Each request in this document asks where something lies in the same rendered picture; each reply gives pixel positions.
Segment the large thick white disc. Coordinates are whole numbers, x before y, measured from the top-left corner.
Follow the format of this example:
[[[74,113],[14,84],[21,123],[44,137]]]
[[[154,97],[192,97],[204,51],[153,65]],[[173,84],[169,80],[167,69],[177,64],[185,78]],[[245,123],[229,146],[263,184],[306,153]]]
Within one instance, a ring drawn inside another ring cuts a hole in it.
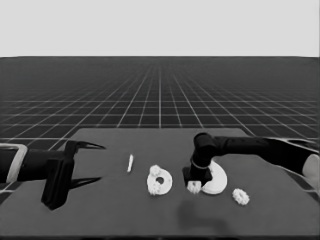
[[[209,170],[212,180],[208,181],[202,191],[206,194],[216,195],[222,193],[228,184],[228,178],[225,170],[215,161],[211,161]]]

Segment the white round carrier with pins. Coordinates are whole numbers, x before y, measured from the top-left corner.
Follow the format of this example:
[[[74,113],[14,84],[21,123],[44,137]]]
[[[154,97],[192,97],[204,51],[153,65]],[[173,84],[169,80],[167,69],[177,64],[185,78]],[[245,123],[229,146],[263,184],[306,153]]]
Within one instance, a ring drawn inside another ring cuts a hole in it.
[[[158,176],[152,176],[150,174],[150,169],[149,169],[149,175],[147,176],[147,189],[148,189],[148,186],[153,182],[160,183],[161,190],[158,195],[165,195],[172,188],[173,178],[172,178],[171,174],[166,169],[161,168],[161,172]]]

